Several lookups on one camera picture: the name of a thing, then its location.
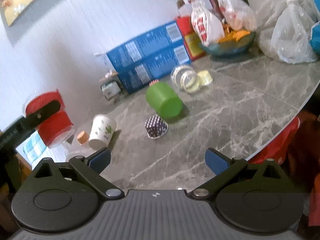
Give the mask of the red banded clear plastic cup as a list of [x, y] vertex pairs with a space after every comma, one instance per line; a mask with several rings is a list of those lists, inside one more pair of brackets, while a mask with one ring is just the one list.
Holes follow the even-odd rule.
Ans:
[[35, 90], [33, 94], [27, 97], [23, 105], [24, 114], [29, 115], [53, 100], [60, 103], [60, 110], [37, 127], [39, 136], [49, 148], [56, 148], [61, 145], [74, 132], [73, 123], [67, 115], [65, 103], [59, 90]]

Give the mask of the teal glass bowl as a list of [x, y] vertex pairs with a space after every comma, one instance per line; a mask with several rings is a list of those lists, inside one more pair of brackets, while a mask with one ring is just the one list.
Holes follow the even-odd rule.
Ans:
[[209, 46], [204, 46], [201, 42], [199, 46], [207, 54], [215, 57], [234, 57], [248, 52], [253, 45], [256, 32], [251, 32], [249, 35], [242, 37], [239, 41], [226, 41], [222, 43], [213, 43]]

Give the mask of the orange snack pieces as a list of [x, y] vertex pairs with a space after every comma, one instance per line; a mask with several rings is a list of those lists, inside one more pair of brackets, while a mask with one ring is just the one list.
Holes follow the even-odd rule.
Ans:
[[230, 25], [223, 24], [224, 37], [220, 38], [217, 42], [223, 43], [228, 41], [236, 41], [238, 42], [243, 37], [249, 35], [251, 32], [247, 30], [233, 30]]

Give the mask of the red polka dot cupcake liner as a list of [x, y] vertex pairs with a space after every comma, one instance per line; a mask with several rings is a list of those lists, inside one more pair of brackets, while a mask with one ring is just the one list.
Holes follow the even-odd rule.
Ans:
[[158, 83], [158, 82], [159, 82], [158, 79], [152, 80], [152, 81], [149, 83], [149, 86], [154, 85], [154, 84], [156, 84], [156, 83]]

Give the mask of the plastic bag with red print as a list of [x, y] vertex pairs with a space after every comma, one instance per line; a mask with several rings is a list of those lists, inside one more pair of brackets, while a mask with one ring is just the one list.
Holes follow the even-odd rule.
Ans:
[[233, 30], [256, 31], [256, 13], [243, 0], [217, 0], [227, 24]]

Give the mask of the orange polka dot cupcake liner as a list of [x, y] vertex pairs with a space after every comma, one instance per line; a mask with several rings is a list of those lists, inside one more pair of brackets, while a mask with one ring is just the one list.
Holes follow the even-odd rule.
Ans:
[[80, 145], [84, 145], [89, 141], [89, 134], [86, 131], [81, 131], [76, 139]]

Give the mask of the clear cup with patterned band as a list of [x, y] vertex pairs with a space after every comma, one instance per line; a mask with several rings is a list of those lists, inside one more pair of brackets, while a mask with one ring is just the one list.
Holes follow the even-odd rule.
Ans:
[[170, 78], [175, 86], [187, 93], [195, 93], [200, 89], [197, 72], [188, 64], [175, 67], [171, 71]]

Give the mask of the lower blue cardboard box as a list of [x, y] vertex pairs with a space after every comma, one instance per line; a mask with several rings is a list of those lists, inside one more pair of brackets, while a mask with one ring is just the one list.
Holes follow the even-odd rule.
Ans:
[[152, 80], [161, 79], [191, 60], [184, 45], [165, 49], [128, 67], [117, 68], [119, 79], [128, 93], [134, 93]]

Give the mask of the upper blue cardboard box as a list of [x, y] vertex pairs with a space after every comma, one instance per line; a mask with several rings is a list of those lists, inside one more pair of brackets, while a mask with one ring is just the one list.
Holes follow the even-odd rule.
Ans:
[[183, 44], [183, 36], [176, 21], [168, 22], [144, 32], [123, 44], [94, 56], [107, 66], [122, 72], [142, 60]]

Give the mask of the blue cardboard box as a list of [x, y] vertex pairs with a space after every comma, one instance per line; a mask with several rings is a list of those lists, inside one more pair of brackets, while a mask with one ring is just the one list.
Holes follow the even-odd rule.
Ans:
[[134, 93], [152, 80], [161, 79], [191, 60], [184, 45], [165, 49], [128, 67], [117, 68], [119, 79], [128, 93]]
[[183, 44], [183, 36], [176, 21], [168, 22], [144, 32], [123, 44], [94, 56], [107, 66], [122, 72], [142, 60]]

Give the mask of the white drawstring bag red print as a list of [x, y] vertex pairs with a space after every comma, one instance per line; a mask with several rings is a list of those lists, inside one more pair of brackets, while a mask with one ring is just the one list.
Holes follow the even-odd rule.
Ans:
[[221, 21], [201, 4], [193, 5], [191, 24], [201, 43], [206, 47], [217, 43], [225, 36]]

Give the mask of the small green white box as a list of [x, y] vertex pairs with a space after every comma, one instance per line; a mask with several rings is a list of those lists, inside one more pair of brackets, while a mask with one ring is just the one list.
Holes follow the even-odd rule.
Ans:
[[122, 91], [121, 82], [117, 72], [107, 73], [99, 83], [101, 92], [108, 101], [117, 97]]

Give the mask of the plaid teal white pillow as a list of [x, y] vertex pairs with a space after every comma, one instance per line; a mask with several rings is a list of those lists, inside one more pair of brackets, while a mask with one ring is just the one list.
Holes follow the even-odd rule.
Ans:
[[51, 158], [55, 163], [66, 161], [66, 151], [62, 145], [50, 149], [37, 132], [17, 147], [17, 152], [31, 165], [33, 170], [43, 158]]

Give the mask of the red yellow box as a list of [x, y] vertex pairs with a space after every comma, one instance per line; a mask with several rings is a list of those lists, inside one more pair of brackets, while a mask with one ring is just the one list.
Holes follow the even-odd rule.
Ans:
[[200, 47], [200, 39], [195, 33], [191, 24], [190, 16], [183, 16], [176, 18], [177, 26], [183, 36], [184, 46], [191, 61], [195, 61], [203, 57], [206, 52]]

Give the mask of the white red open carton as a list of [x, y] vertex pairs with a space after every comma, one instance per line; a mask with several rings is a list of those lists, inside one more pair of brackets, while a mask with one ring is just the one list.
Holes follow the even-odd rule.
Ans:
[[178, 0], [177, 9], [180, 17], [191, 16], [194, 4], [201, 4], [204, 8], [212, 12], [218, 19], [224, 18], [220, 11], [217, 0]]

